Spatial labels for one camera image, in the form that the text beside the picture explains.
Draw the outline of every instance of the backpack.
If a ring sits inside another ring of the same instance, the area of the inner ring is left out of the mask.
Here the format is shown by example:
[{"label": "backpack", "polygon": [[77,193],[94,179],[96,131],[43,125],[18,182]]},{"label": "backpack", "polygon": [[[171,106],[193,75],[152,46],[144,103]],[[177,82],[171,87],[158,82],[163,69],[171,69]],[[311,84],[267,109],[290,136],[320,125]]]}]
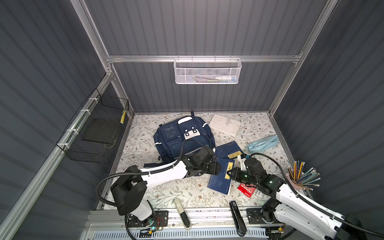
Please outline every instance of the backpack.
[{"label": "backpack", "polygon": [[[193,114],[160,125],[153,138],[160,154],[159,159],[161,157],[163,160],[161,164],[171,163],[177,159],[180,155],[181,144],[186,139],[194,139],[203,146],[208,145],[210,148],[216,146],[211,128],[203,119],[195,117]],[[193,152],[200,147],[196,142],[186,142],[183,147],[183,153]],[[150,167],[154,166],[154,164],[146,164],[146,166]]]}]

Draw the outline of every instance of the gray wall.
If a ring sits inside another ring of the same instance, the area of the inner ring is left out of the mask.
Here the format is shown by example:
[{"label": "gray wall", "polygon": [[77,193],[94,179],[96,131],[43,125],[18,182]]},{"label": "gray wall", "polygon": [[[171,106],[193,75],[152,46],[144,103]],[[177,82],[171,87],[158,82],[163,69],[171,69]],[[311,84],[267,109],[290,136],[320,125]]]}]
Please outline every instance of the gray wall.
[{"label": "gray wall", "polygon": [[314,197],[384,232],[384,1],[339,1],[275,114]]},{"label": "gray wall", "polygon": [[[2,1],[0,62],[2,222],[105,71],[69,1]],[[96,206],[94,182],[106,172],[105,166],[64,159],[15,239],[32,239],[47,224],[75,236],[72,229],[83,226],[80,215]],[[73,215],[63,227],[60,219]]]},{"label": "gray wall", "polygon": [[[298,54],[324,3],[86,0],[109,55]],[[243,63],[225,86],[177,85],[170,63],[115,66],[139,113],[268,110],[291,64]]]},{"label": "gray wall", "polygon": [[175,83],[173,63],[115,63],[135,112],[268,110],[292,63],[243,63],[238,84]]}]

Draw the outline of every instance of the floral pattern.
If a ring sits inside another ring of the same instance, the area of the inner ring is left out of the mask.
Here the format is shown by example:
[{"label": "floral pattern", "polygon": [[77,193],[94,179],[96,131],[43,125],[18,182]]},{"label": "floral pattern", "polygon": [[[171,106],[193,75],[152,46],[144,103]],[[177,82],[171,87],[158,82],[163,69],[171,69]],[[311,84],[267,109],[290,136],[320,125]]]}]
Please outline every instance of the floral pattern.
[{"label": "floral pattern", "polygon": [[[131,165],[143,168],[145,163],[158,162],[159,153],[155,147],[153,135],[160,124],[171,122],[187,114],[149,114],[135,115],[129,132],[126,146],[123,150],[118,169],[116,172],[124,172]],[[195,114],[209,123],[214,114]],[[236,141],[239,147],[247,152],[248,143],[261,138],[275,135],[276,132],[269,120],[267,113],[223,113],[222,116],[235,119],[241,122],[241,128],[236,137],[224,134],[212,129],[216,146],[228,142]],[[283,169],[287,168],[287,156],[279,143],[264,152],[264,154],[275,159]],[[264,169],[271,174],[281,177],[276,164],[265,157],[258,157]],[[178,197],[184,207],[228,207],[228,203],[235,200],[239,206],[260,206],[265,200],[260,200],[256,196],[248,198],[242,194],[237,187],[240,185],[232,181],[228,195],[215,192],[207,187],[210,175],[204,174],[199,177],[188,177],[184,179],[172,180],[167,183],[148,189],[144,195],[154,208],[174,208],[173,199]],[[113,201],[112,194],[109,193],[108,200]],[[115,209],[110,205],[105,205],[104,209]]]}]

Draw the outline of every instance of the black cable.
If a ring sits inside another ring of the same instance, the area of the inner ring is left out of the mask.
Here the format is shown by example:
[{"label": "black cable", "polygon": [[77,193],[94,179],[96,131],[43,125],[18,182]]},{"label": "black cable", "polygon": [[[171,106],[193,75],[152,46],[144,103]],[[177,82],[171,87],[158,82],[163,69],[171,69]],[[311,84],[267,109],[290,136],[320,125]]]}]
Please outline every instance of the black cable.
[{"label": "black cable", "polygon": [[98,200],[99,200],[100,202],[116,207],[116,203],[111,202],[111,201],[108,201],[107,199],[105,199],[104,197],[102,197],[102,196],[99,194],[99,188],[100,188],[100,186],[103,184],[103,182],[105,182],[105,181],[107,181],[107,180],[109,180],[109,179],[111,179],[111,178],[114,178],[114,177],[149,175],[149,173],[154,174],[154,173],[159,173],[159,172],[163,172],[163,171],[169,170],[169,169],[173,168],[174,166],[176,166],[176,165],[180,162],[180,158],[183,156],[183,148],[184,148],[184,144],[185,144],[186,142],[196,142],[196,143],[200,144],[200,146],[204,147],[201,143],[199,143],[198,141],[196,141],[196,140],[194,140],[194,139],[187,139],[187,140],[184,140],[184,142],[181,144],[179,158],[176,160],[176,162],[175,162],[173,165],[168,166],[168,167],[163,168],[163,169],[155,170],[155,171],[152,171],[152,172],[119,172],[119,173],[115,173],[115,174],[109,175],[108,177],[106,177],[106,178],[104,178],[103,180],[101,180],[101,181],[99,182],[99,184],[96,186],[96,188],[95,188],[95,194],[96,194],[96,197],[98,198]]},{"label": "black cable", "polygon": [[311,202],[308,201],[306,198],[304,198],[303,196],[301,196],[300,194],[297,193],[297,191],[293,188],[292,184],[289,182],[289,180],[288,180],[287,177],[285,176],[285,173],[284,173],[283,168],[280,166],[280,164],[279,164],[277,161],[275,161],[275,160],[274,160],[273,158],[271,158],[270,156],[267,156],[267,155],[265,155],[265,154],[258,153],[258,152],[252,153],[252,154],[250,155],[250,157],[252,157],[252,156],[254,156],[254,155],[264,156],[264,157],[270,159],[272,162],[274,162],[274,163],[279,167],[281,174],[283,175],[285,181],[287,182],[287,184],[288,184],[288,186],[290,187],[290,189],[292,190],[292,192],[293,192],[298,198],[300,198],[301,200],[303,200],[306,204],[308,204],[308,205],[310,205],[311,207],[315,208],[316,210],[318,210],[318,211],[324,213],[325,215],[327,215],[327,216],[329,216],[329,217],[331,217],[331,218],[334,218],[335,220],[337,220],[337,221],[339,221],[339,222],[341,222],[341,223],[344,223],[345,225],[348,225],[348,226],[350,226],[350,227],[352,227],[352,228],[354,228],[354,229],[357,229],[357,230],[359,230],[359,231],[362,231],[362,232],[365,232],[365,233],[368,233],[368,234],[372,234],[372,235],[377,236],[377,237],[380,237],[380,238],[384,238],[384,234],[382,234],[382,233],[374,232],[374,231],[371,231],[371,230],[364,229],[364,228],[362,228],[362,227],[356,226],[356,225],[354,225],[354,224],[352,224],[352,223],[350,223],[350,222],[348,222],[348,221],[345,221],[345,220],[342,219],[342,218],[339,218],[339,217],[334,216],[333,214],[331,214],[331,213],[327,212],[326,210],[322,209],[321,207],[318,207],[318,206],[316,206],[315,204],[311,203]]},{"label": "black cable", "polygon": [[124,224],[125,224],[125,230],[127,230],[127,233],[129,235],[129,237],[132,240],[136,240],[136,238],[131,234],[131,232],[129,231],[129,228],[128,228],[128,214],[126,214],[125,217],[124,217]]},{"label": "black cable", "polygon": [[295,231],[296,231],[296,228],[292,229],[289,233],[285,234],[284,236],[282,236],[281,238],[279,238],[277,240],[284,240],[287,237],[289,237],[290,235],[292,235]]}]

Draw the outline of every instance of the red box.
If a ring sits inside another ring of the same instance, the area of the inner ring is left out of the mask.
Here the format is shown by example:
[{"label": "red box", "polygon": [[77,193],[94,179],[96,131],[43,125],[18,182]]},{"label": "red box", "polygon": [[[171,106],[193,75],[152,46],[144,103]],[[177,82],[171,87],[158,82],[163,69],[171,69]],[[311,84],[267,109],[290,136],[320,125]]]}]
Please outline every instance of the red box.
[{"label": "red box", "polygon": [[247,197],[251,197],[252,194],[255,192],[256,188],[253,187],[247,187],[244,183],[240,184],[240,186],[237,188],[240,192],[242,192]]}]

